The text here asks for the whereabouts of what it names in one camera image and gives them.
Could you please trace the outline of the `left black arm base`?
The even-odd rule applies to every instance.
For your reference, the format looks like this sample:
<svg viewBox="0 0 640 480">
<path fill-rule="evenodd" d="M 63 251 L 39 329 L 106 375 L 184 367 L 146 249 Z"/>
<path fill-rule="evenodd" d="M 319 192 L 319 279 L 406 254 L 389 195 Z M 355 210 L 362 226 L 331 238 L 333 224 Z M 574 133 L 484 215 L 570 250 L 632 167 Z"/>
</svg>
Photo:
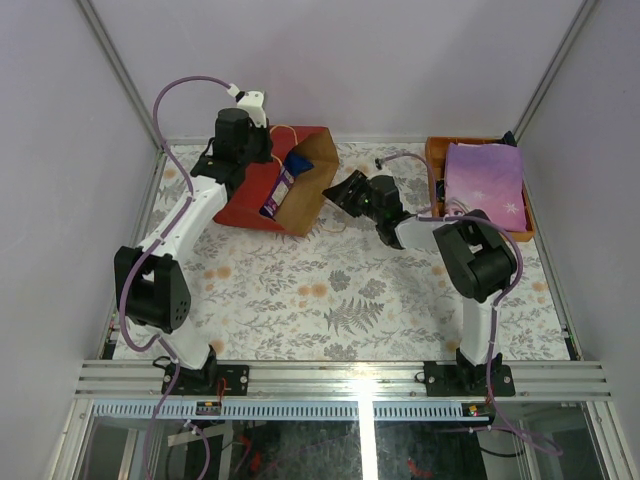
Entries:
<svg viewBox="0 0 640 480">
<path fill-rule="evenodd" d="M 250 367 L 241 364 L 219 364 L 216 352 L 210 348 L 209 355 L 200 369 L 180 367 L 174 386 L 169 388 L 176 367 L 168 356 L 157 357 L 152 365 L 164 372 L 162 393 L 171 395 L 216 396 L 218 398 L 246 396 L 249 386 Z"/>
</svg>

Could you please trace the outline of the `red brown paper bag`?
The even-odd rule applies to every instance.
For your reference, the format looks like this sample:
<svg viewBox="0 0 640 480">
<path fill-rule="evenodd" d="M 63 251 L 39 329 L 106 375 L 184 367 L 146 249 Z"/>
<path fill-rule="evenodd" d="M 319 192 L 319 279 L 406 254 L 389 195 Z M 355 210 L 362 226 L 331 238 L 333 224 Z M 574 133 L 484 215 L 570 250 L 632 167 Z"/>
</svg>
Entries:
<svg viewBox="0 0 640 480">
<path fill-rule="evenodd" d="M 249 166 L 244 183 L 214 221 L 304 237 L 338 170 L 336 146 L 323 126 L 275 126 L 271 140 L 272 161 Z"/>
</svg>

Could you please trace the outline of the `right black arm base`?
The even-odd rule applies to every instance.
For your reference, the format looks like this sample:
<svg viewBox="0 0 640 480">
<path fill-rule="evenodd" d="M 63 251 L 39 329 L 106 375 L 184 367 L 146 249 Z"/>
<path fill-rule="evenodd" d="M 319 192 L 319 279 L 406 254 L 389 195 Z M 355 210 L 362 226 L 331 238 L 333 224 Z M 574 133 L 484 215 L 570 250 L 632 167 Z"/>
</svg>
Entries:
<svg viewBox="0 0 640 480">
<path fill-rule="evenodd" d="M 414 382 L 425 386 L 431 397 L 488 397 L 488 386 L 495 397 L 516 395 L 513 375 L 508 365 L 503 363 L 503 355 L 498 353 L 490 363 L 490 375 L 486 365 L 474 366 L 459 349 L 454 363 L 425 361 L 422 370 L 414 375 Z"/>
</svg>

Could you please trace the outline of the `purple snack packet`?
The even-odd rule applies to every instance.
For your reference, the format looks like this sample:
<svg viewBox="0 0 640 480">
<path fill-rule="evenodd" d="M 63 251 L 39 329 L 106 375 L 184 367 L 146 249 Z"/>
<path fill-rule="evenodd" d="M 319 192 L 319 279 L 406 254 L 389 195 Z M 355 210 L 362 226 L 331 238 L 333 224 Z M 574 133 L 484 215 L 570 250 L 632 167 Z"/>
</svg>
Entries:
<svg viewBox="0 0 640 480">
<path fill-rule="evenodd" d="M 294 182 L 295 179 L 288 174 L 283 166 L 274 182 L 271 192 L 268 194 L 260 209 L 260 214 L 268 218 L 273 218 L 293 187 Z"/>
</svg>

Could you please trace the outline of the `blue chips bag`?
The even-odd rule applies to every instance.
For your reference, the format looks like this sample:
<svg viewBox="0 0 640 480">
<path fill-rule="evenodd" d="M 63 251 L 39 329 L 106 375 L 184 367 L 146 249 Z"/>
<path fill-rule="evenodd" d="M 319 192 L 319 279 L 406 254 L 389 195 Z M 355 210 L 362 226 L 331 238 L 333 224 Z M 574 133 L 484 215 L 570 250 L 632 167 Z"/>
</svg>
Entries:
<svg viewBox="0 0 640 480">
<path fill-rule="evenodd" d="M 313 170 L 314 164 L 305 156 L 290 151 L 284 160 L 284 168 L 293 179 L 297 179 L 301 174 Z"/>
</svg>

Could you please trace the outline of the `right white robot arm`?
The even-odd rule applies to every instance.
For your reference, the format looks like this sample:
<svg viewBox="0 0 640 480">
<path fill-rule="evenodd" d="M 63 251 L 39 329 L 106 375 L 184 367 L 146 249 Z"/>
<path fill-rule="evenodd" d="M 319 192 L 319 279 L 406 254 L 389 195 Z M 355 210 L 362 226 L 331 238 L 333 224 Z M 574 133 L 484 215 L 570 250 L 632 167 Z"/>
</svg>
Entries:
<svg viewBox="0 0 640 480">
<path fill-rule="evenodd" d="M 481 210 L 457 218 L 412 214 L 388 175 L 369 178 L 356 170 L 323 195 L 351 217 L 369 218 L 391 248 L 438 251 L 462 296 L 463 333 L 455 362 L 424 363 L 427 395 L 513 397 L 512 371 L 497 346 L 498 306 L 521 275 L 522 265 L 503 232 Z"/>
</svg>

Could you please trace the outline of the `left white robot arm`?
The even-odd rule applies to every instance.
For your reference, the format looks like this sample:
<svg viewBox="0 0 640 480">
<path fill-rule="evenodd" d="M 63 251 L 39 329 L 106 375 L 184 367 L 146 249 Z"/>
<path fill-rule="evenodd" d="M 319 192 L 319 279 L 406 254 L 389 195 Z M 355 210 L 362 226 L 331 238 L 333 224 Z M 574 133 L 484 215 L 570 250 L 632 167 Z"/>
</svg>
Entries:
<svg viewBox="0 0 640 480">
<path fill-rule="evenodd" d="M 261 107 L 219 111 L 214 135 L 185 174 L 186 190 L 170 213 L 135 247 L 114 257 L 118 322 L 136 352 L 166 351 L 172 386 L 179 379 L 197 394 L 219 384 L 216 353 L 189 318 L 191 293 L 182 264 L 206 227 L 232 199 L 252 164 L 269 163 L 272 141 Z"/>
</svg>

